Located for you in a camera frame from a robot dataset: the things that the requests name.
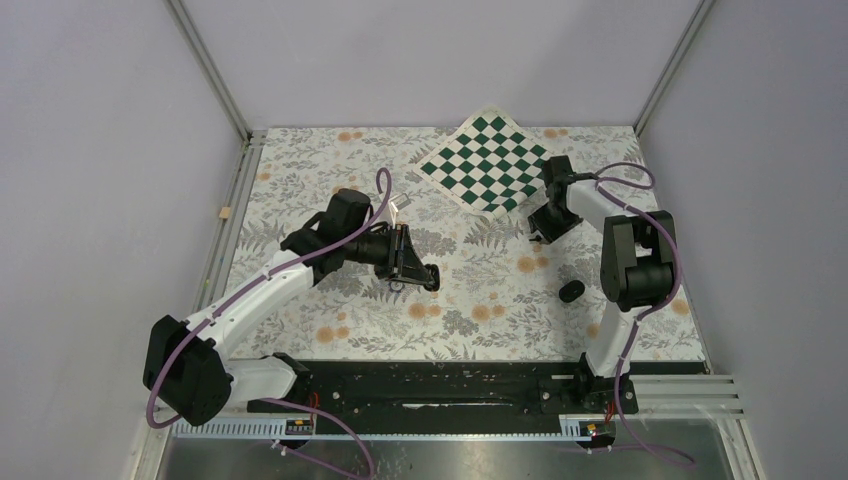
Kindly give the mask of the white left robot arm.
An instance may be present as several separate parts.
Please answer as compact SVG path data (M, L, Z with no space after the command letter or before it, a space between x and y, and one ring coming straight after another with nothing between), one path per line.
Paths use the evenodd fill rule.
M379 220L380 213L364 193L341 189L235 291L184 320L170 315L158 320L142 374L148 405L163 401L193 426L227 406L265 398L288 411L304 407L311 387L302 378L305 369L290 356L233 354L262 321L347 262L370 265L389 283L438 290L439 270L419 258L409 228Z

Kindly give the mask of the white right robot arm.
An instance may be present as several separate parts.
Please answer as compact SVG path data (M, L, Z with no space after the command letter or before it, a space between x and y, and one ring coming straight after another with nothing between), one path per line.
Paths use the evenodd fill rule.
M542 176L547 202L528 218L535 241L552 244L583 222L602 235L599 275L607 304L573 386L577 405L597 412L622 389L644 319L680 288L674 219L614 196L605 187L614 180L605 168L577 173L566 155L545 161Z

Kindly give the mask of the black earbud charging case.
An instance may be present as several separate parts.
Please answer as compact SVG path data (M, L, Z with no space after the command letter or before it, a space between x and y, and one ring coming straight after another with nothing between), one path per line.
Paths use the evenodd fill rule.
M441 285L440 271L438 266L435 264L425 264L424 268L428 274L428 278L423 285L424 289L429 292L438 292Z

